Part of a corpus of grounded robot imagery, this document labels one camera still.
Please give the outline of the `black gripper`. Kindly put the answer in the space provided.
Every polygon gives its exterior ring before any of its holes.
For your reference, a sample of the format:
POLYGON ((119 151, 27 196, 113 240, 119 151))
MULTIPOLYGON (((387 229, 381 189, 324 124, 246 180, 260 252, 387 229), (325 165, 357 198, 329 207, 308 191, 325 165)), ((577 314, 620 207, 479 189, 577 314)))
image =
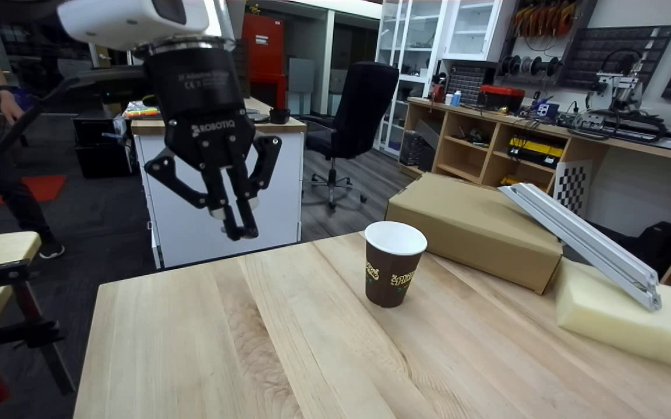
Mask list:
POLYGON ((230 240, 259 238, 251 203, 270 184, 282 139, 256 135, 232 54, 217 37, 170 41, 147 52, 144 73, 165 124, 165 150, 144 170, 218 215, 230 240))

